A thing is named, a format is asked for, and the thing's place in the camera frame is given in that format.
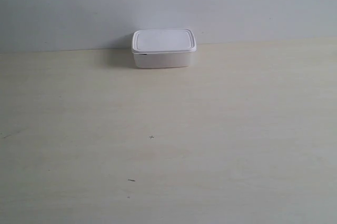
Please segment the white lidded plastic container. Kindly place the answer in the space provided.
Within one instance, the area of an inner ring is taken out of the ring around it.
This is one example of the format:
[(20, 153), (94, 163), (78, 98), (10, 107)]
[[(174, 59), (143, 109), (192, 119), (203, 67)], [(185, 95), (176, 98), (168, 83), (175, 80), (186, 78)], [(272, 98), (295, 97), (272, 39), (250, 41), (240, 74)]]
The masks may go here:
[(179, 68), (191, 64), (197, 43), (189, 29), (145, 29), (134, 32), (131, 49), (138, 68)]

